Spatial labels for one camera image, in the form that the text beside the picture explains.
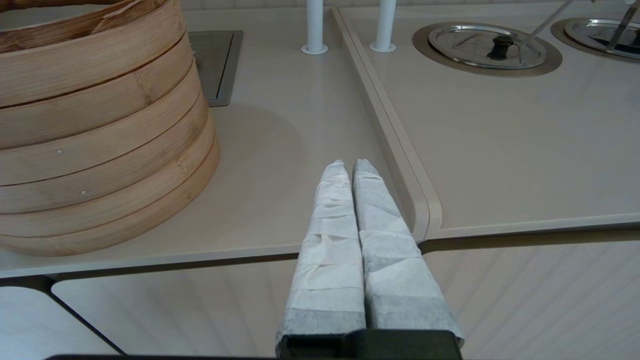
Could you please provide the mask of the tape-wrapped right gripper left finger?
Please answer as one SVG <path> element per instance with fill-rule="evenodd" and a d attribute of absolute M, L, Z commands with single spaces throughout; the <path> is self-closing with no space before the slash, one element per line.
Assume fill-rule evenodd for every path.
<path fill-rule="evenodd" d="M 367 326 L 362 248 L 350 176 L 330 163 L 316 187 L 277 340 L 342 335 Z"/>

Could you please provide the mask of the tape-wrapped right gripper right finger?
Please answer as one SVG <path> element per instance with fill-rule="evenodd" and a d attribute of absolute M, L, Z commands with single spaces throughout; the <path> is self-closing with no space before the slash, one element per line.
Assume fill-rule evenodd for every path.
<path fill-rule="evenodd" d="M 434 330 L 465 342 L 441 288 L 377 169 L 366 159 L 353 167 L 366 321 L 375 330 Z"/>

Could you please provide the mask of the round steel lid with black knob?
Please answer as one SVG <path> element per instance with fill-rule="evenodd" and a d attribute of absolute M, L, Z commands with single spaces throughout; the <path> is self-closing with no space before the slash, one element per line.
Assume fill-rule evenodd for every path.
<path fill-rule="evenodd" d="M 555 71 L 560 50 L 510 27 L 477 22 L 439 22 L 414 32 L 413 46 L 428 59 L 467 73 L 527 78 Z"/>
<path fill-rule="evenodd" d="M 576 50 L 613 59 L 640 64 L 640 23 L 630 22 L 613 48 L 607 50 L 620 25 L 619 20 L 575 17 L 557 21 L 551 25 L 553 36 Z"/>

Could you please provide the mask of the tall bamboo steamer basket stack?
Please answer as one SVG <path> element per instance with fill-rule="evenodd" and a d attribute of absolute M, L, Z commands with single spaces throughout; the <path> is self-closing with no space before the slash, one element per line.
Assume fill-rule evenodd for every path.
<path fill-rule="evenodd" d="M 80 255 L 152 230 L 208 186 L 221 149 L 180 0 L 0 30 L 0 248 Z"/>

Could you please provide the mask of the steel vent panel with flower holes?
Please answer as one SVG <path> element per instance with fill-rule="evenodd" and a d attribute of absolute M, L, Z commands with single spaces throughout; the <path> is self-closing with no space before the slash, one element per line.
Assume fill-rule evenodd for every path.
<path fill-rule="evenodd" d="M 208 107 L 226 107 L 233 96 L 242 49 L 242 30 L 188 32 L 199 73 L 199 82 Z"/>

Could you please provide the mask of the white metal pole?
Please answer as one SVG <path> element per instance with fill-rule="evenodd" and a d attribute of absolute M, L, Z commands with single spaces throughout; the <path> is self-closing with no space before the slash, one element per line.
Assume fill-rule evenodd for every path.
<path fill-rule="evenodd" d="M 301 51 L 311 56 L 325 54 L 329 48 L 323 41 L 323 16 L 325 12 L 323 0 L 305 1 L 307 43 L 302 46 Z"/>
<path fill-rule="evenodd" d="M 392 42 L 396 7 L 397 0 L 379 0 L 375 41 L 369 44 L 372 51 L 390 53 L 396 49 Z"/>

